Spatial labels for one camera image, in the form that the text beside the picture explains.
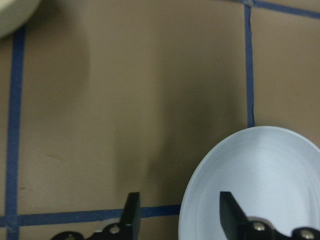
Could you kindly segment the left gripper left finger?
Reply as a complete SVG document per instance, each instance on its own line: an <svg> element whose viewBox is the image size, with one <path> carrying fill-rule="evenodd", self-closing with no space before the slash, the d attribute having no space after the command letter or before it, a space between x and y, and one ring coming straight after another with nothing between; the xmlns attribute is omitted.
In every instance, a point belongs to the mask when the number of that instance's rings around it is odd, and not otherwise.
<svg viewBox="0 0 320 240"><path fill-rule="evenodd" d="M141 224L141 201L139 192L128 194L119 222L95 231L89 240L137 240Z"/></svg>

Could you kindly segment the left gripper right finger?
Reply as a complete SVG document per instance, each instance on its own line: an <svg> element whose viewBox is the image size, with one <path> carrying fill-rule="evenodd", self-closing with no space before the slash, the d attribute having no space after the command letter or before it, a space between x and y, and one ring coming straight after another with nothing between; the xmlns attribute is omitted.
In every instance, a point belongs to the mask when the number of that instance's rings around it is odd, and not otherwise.
<svg viewBox="0 0 320 240"><path fill-rule="evenodd" d="M263 218L247 217L229 191L219 194L219 217L223 232L228 240L318 240L320 231L311 227L292 230L287 236L276 230Z"/></svg>

